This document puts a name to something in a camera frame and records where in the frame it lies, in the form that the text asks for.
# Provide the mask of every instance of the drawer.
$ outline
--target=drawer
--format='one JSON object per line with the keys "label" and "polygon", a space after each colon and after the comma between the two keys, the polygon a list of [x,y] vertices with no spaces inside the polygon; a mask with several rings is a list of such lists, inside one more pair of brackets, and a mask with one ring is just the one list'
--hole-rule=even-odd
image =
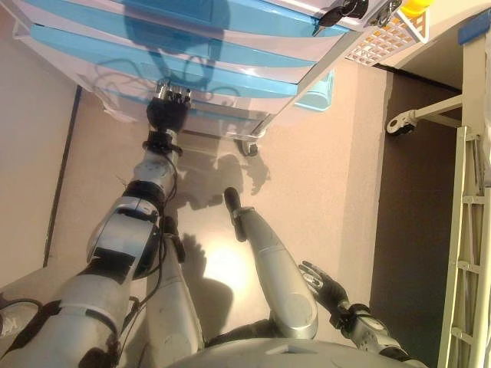
{"label": "drawer", "polygon": [[[248,48],[64,0],[25,0],[25,2],[78,24],[126,38],[134,44],[171,54],[186,54],[189,57],[256,67],[311,67],[314,64],[313,61]],[[56,28],[44,22],[40,24]]]}
{"label": "drawer", "polygon": [[231,31],[229,29],[218,29],[201,25],[196,22],[185,22],[178,18],[138,11],[134,8],[109,0],[69,1],[92,8],[99,8],[107,12],[109,11],[124,15],[127,18],[137,18],[160,25],[168,25],[172,28],[191,31],[197,35],[308,61],[319,61],[336,44],[336,42],[339,41],[342,35],[348,32],[347,28],[335,26],[326,28],[327,30],[324,33],[324,37],[312,37],[311,34],[307,35],[306,37],[272,37],[263,34],[252,34]]}
{"label": "drawer", "polygon": [[[88,37],[97,38],[116,44],[122,44],[144,51],[151,50],[152,52],[156,52],[158,54],[164,54],[167,57],[179,58],[186,61],[190,58],[199,58],[200,60],[202,60],[202,58],[205,57],[206,63],[211,64],[213,67],[233,71],[236,73],[251,74],[266,79],[297,84],[310,70],[311,66],[314,63],[312,61],[303,61],[301,59],[293,57],[284,57],[282,55],[259,51],[252,48],[247,48],[242,45],[231,44],[228,42],[221,43],[221,41],[219,40],[195,36],[193,34],[189,34],[188,44],[192,44],[190,39],[193,39],[195,41],[195,44],[194,46],[190,46],[187,49],[183,47],[183,44],[185,44],[185,42],[181,41],[181,38],[177,38],[177,41],[174,41],[172,37],[168,38],[167,43],[169,45],[165,48],[162,46],[162,43],[162,47],[151,47],[149,46],[151,42],[147,42],[146,46],[142,44],[143,41],[140,42],[122,37],[127,31],[127,29],[124,27],[124,18],[114,13],[100,11],[97,9],[71,4],[70,2],[64,2],[60,0],[27,0],[17,1],[16,3],[18,7],[22,9],[22,11],[34,23],[40,25],[49,26],[50,28],[56,28],[62,31],[70,31],[79,35],[85,35]],[[74,13],[63,11],[64,17],[66,17],[63,18],[54,13],[51,5],[56,5],[55,8],[57,9],[57,12],[59,12],[60,10],[65,10],[65,6],[67,6],[68,8],[79,7],[82,8],[82,10],[76,11]],[[111,27],[108,27],[107,25],[110,25],[112,23],[110,21],[106,21],[107,15],[109,15],[109,18],[111,18],[112,16],[116,16],[117,20],[122,22],[119,24],[119,27],[116,27],[119,31],[114,32],[118,34],[109,33],[108,28]],[[81,17],[81,21],[83,22],[83,24],[70,19],[75,19],[78,17]],[[149,23],[145,21],[141,22],[145,25],[156,25],[154,23]],[[164,33],[167,33],[168,36],[174,36],[176,34],[174,32],[174,28],[167,29],[169,29],[170,31]],[[157,34],[160,33],[154,32],[150,34],[150,38],[161,39],[162,37],[157,37]],[[169,50],[169,52],[162,51],[162,48]],[[187,54],[179,53],[179,48],[181,48],[181,51],[186,52]],[[225,62],[221,60],[236,61],[236,63]]]}
{"label": "drawer", "polygon": [[[150,99],[155,89],[155,81],[131,74],[125,74],[104,65],[95,65],[80,58],[41,44],[30,37],[30,34],[18,34],[17,39],[24,42],[36,53],[63,71],[70,79],[77,81],[90,91],[114,90],[116,93],[130,95],[141,100]],[[290,100],[284,98],[248,98],[232,95],[191,90],[194,101],[216,104],[224,107],[235,107],[242,110],[278,113]]]}
{"label": "drawer", "polygon": [[[99,90],[96,95],[103,101],[106,112],[115,119],[119,121],[147,122],[146,107],[150,100],[120,94],[112,90]],[[250,135],[262,121],[262,119],[248,119],[223,113],[213,113],[200,108],[205,108],[205,106],[199,103],[193,104],[184,130],[233,138]]]}
{"label": "drawer", "polygon": [[297,93],[296,84],[226,71],[209,64],[130,48],[54,28],[33,25],[31,37],[96,66],[109,67],[151,81],[164,78],[173,84],[202,92],[250,98],[283,98]]}
{"label": "drawer", "polygon": [[[180,21],[255,35],[311,37],[318,19],[263,0],[114,0]],[[329,36],[341,27],[325,29]]]}

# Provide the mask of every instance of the blue tape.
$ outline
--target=blue tape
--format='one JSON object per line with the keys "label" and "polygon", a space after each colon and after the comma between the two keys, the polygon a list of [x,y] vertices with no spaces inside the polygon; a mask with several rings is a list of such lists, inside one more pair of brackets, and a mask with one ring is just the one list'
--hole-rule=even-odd
{"label": "blue tape", "polygon": [[474,38],[485,34],[490,25],[491,9],[488,9],[459,29],[459,44],[466,44]]}

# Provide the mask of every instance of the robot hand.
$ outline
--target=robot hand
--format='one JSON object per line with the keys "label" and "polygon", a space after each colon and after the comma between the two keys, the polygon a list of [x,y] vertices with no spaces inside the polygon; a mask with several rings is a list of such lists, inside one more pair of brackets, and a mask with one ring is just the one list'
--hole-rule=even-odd
{"label": "robot hand", "polygon": [[180,132],[184,128],[187,114],[191,107],[191,91],[159,80],[156,96],[147,107],[150,125],[157,132],[172,130]]}
{"label": "robot hand", "polygon": [[346,290],[315,264],[303,261],[298,267],[315,300],[330,314],[336,314],[343,304],[349,305]]}

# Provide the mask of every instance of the yellow object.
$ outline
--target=yellow object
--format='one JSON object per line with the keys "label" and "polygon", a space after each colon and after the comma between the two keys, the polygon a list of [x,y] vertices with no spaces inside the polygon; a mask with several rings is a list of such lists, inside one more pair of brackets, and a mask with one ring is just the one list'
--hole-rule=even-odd
{"label": "yellow object", "polygon": [[422,15],[433,2],[434,0],[408,0],[400,10],[409,19],[416,18]]}

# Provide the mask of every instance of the black joint band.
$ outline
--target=black joint band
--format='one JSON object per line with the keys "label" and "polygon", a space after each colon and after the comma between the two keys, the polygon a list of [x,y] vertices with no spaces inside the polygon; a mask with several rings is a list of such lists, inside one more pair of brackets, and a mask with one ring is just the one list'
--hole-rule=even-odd
{"label": "black joint band", "polygon": [[379,354],[387,358],[399,360],[400,362],[414,359],[413,357],[407,355],[407,353],[399,347],[386,347],[385,349],[381,350]]}
{"label": "black joint band", "polygon": [[85,315],[87,317],[91,317],[94,318],[95,320],[98,320],[99,322],[104,324],[107,328],[109,328],[113,334],[117,334],[116,326],[114,325],[113,321],[109,317],[104,316],[102,313],[99,313],[96,310],[90,310],[90,309],[87,309],[85,311]]}
{"label": "black joint band", "polygon": [[14,342],[8,348],[4,356],[13,350],[21,349],[22,347],[25,347],[29,343],[29,341],[31,341],[34,338],[34,336],[38,334],[38,332],[41,330],[41,328],[46,323],[49,317],[55,316],[56,314],[60,313],[61,310],[60,302],[61,301],[52,301],[50,303],[45,304],[43,308],[41,308],[37,312],[34,318],[32,318],[32,320],[28,323],[28,325],[24,328],[24,330],[22,330],[17,335]]}
{"label": "black joint band", "polygon": [[119,285],[126,280],[135,257],[120,251],[97,248],[91,263],[79,274],[95,274],[116,281]]}
{"label": "black joint band", "polygon": [[176,152],[178,156],[183,155],[183,150],[172,144],[172,136],[160,131],[151,130],[148,133],[148,140],[143,142],[143,148],[158,155],[166,156],[172,152]]}
{"label": "black joint band", "polygon": [[356,314],[357,312],[366,312],[370,314],[370,308],[361,303],[352,304],[348,311],[350,312],[350,314]]}
{"label": "black joint band", "polygon": [[163,190],[154,182],[144,182],[141,180],[130,182],[126,187],[123,196],[140,198],[148,201],[155,206],[159,215],[163,214],[165,195],[163,194]]}

